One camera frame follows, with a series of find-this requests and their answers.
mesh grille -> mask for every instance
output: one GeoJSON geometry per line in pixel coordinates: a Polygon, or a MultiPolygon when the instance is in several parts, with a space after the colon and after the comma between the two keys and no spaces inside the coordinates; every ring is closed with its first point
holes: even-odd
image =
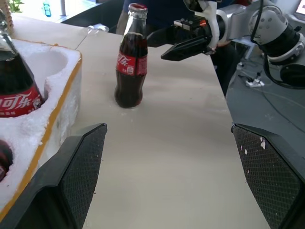
{"type": "Polygon", "coordinates": [[[234,136],[247,183],[271,229],[278,229],[301,194],[301,181],[266,139],[237,126],[234,136]]]}
{"type": "Polygon", "coordinates": [[[87,217],[100,171],[105,130],[86,136],[61,180],[63,198],[68,203],[77,228],[87,217]]]}

table surface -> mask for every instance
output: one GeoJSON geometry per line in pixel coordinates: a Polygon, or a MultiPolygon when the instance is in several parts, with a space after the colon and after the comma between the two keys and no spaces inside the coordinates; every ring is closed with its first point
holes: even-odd
{"type": "Polygon", "coordinates": [[[83,54],[73,131],[108,126],[85,229],[269,228],[245,182],[209,57],[169,62],[160,58],[169,46],[149,49],[143,101],[122,109],[114,100],[121,36],[86,37],[83,28],[31,20],[14,20],[16,38],[79,46],[83,54]]]}

wall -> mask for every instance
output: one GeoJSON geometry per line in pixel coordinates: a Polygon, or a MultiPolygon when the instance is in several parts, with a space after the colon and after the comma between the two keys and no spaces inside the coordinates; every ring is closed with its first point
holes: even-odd
{"type": "Polygon", "coordinates": [[[276,0],[276,5],[285,13],[294,13],[300,0],[276,0]]]}

coca-cola bottle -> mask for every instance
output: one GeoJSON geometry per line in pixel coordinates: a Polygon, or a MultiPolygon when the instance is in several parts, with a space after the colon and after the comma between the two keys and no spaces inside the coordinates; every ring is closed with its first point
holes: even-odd
{"type": "Polygon", "coordinates": [[[0,181],[2,181],[13,164],[13,153],[8,144],[0,140],[0,181]]]}
{"type": "Polygon", "coordinates": [[[14,47],[0,11],[0,118],[28,114],[43,103],[33,73],[14,47]]]}
{"type": "Polygon", "coordinates": [[[147,74],[146,17],[146,6],[129,5],[129,19],[116,65],[115,100],[123,108],[135,107],[143,98],[147,74]]]}

styrofoam box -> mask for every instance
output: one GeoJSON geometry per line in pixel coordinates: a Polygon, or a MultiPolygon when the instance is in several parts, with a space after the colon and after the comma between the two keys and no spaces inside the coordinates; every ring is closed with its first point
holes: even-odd
{"type": "Polygon", "coordinates": [[[13,43],[47,100],[30,114],[0,118],[0,139],[13,151],[13,164],[0,182],[0,221],[37,169],[69,136],[81,96],[80,52],[43,43],[18,40],[13,43]]]}

